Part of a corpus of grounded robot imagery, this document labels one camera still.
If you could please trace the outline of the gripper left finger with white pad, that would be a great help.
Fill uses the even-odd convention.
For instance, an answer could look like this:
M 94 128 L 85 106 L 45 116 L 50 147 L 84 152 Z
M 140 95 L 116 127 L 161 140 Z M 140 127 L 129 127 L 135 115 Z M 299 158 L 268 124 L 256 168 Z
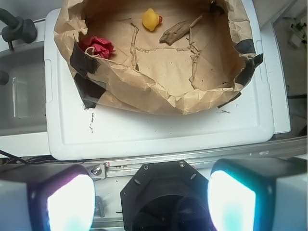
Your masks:
M 81 164 L 0 168 L 2 231 L 88 231 L 95 186 Z

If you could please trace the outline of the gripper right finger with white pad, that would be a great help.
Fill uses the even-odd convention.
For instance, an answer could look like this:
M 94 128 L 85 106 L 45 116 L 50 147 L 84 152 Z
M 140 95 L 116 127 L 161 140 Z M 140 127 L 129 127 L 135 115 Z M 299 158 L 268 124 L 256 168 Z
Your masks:
M 207 201 L 218 231 L 306 231 L 308 161 L 220 159 L 211 170 Z

